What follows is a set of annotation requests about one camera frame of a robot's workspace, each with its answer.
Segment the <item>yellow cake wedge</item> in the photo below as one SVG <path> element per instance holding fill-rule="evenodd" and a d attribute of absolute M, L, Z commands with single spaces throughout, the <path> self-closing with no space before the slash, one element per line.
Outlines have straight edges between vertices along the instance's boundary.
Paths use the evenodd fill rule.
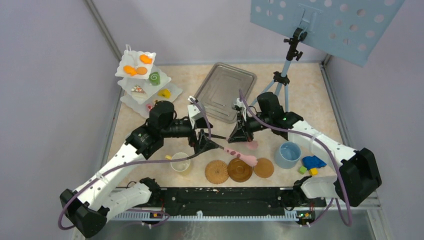
<path fill-rule="evenodd" d="M 170 99 L 171 96 L 172 96 L 172 93 L 171 93 L 171 91 L 169 89 L 164 88 L 164 89 L 159 90 L 157 92 L 157 95 L 159 97 L 162 97 L 162 98 L 165 98 L 165 99 Z"/>

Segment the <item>round brown cookie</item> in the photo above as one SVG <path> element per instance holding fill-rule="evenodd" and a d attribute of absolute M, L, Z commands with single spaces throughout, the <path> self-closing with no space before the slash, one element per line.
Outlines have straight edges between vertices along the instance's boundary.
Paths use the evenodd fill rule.
<path fill-rule="evenodd" d="M 145 67 L 138 67 L 135 71 L 138 75 L 145 75 L 148 72 L 148 69 Z"/>

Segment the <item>white strawberry cake slice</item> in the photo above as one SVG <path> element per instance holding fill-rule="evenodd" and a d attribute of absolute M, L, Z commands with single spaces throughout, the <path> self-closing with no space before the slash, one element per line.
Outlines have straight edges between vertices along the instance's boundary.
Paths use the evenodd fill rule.
<path fill-rule="evenodd" d="M 130 92 L 134 98 L 145 99 L 148 96 L 147 93 L 144 91 L 144 89 L 137 84 L 131 88 Z"/>

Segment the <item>pink cat-paw tongs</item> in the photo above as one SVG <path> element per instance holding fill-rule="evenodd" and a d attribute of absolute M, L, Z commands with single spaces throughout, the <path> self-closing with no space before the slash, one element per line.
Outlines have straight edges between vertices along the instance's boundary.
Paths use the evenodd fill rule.
<path fill-rule="evenodd" d="M 234 149 L 231 149 L 231 148 L 228 148 L 228 147 L 224 147 L 224 146 L 222 146 L 222 145 L 220 145 L 216 142 L 214 142 L 214 144 L 216 144 L 217 147 L 219 149 L 223 150 L 225 153 L 242 160 L 243 162 L 248 164 L 250 167 L 255 167 L 259 162 L 258 159 L 253 155 L 243 154 L 243 153 L 241 153 L 237 150 L 234 150 Z"/>

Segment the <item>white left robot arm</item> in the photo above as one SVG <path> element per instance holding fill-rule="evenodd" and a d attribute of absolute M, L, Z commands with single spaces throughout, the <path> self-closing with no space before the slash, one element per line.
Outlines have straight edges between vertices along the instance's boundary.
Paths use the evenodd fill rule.
<path fill-rule="evenodd" d="M 65 189 L 59 196 L 62 210 L 58 228 L 63 231 L 76 228 L 85 238 L 91 238 L 115 216 L 137 205 L 156 206 L 161 194 L 151 178 L 121 192 L 113 193 L 113 190 L 138 165 L 167 163 L 166 159 L 150 159 L 164 146 L 166 138 L 187 138 L 194 149 L 193 155 L 177 158 L 176 162 L 193 159 L 207 151 L 213 126 L 205 107 L 194 97 L 188 100 L 188 115 L 183 118 L 176 117 L 172 102 L 157 102 L 145 123 L 126 137 L 106 165 L 76 189 Z"/>

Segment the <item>orange fish pastry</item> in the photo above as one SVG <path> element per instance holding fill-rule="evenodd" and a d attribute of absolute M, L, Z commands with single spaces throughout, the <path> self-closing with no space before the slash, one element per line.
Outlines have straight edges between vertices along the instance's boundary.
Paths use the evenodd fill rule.
<path fill-rule="evenodd" d="M 148 55 L 146 55 L 146 54 L 141 54 L 140 56 L 139 56 L 139 59 L 140 59 L 140 61 L 143 63 L 143 64 L 145 64 L 145 65 L 149 65 L 149 64 L 152 64 L 153 63 L 153 59 L 152 58 L 150 58 Z"/>
<path fill-rule="evenodd" d="M 130 65 L 125 65 L 125 66 L 123 67 L 123 71 L 124 71 L 126 74 L 130 75 L 130 76 L 135 76 L 135 75 L 137 75 L 137 71 L 136 71 L 136 69 L 135 69 L 134 67 L 130 66 Z"/>

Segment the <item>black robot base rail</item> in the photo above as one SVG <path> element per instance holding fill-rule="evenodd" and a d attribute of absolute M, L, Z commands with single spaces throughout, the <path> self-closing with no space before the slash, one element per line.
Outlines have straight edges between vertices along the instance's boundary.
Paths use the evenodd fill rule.
<path fill-rule="evenodd" d="M 153 192 L 141 208 L 158 208 L 171 216 L 282 216 L 296 207 L 326 207 L 321 198 L 307 198 L 298 189 L 280 187 L 168 187 Z"/>

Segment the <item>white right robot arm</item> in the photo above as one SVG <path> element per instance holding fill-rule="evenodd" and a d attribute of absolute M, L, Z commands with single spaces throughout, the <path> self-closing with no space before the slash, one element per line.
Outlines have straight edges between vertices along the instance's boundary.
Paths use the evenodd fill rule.
<path fill-rule="evenodd" d="M 382 185 L 374 153 L 339 143 L 312 127 L 303 117 L 285 111 L 278 97 L 265 92 L 257 97 L 260 111 L 253 113 L 243 94 L 234 101 L 236 126 L 229 143 L 251 142 L 254 133 L 270 129 L 275 135 L 308 149 L 336 173 L 335 176 L 312 176 L 293 192 L 299 206 L 307 206 L 314 198 L 338 198 L 350 207 L 359 206 Z"/>

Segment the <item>green swirl roll cake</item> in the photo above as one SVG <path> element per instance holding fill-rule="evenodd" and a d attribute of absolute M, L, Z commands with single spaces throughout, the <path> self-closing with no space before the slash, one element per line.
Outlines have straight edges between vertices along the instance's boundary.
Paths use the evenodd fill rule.
<path fill-rule="evenodd" d="M 152 72 L 148 78 L 152 86 L 159 86 L 161 84 L 161 76 L 158 71 Z"/>

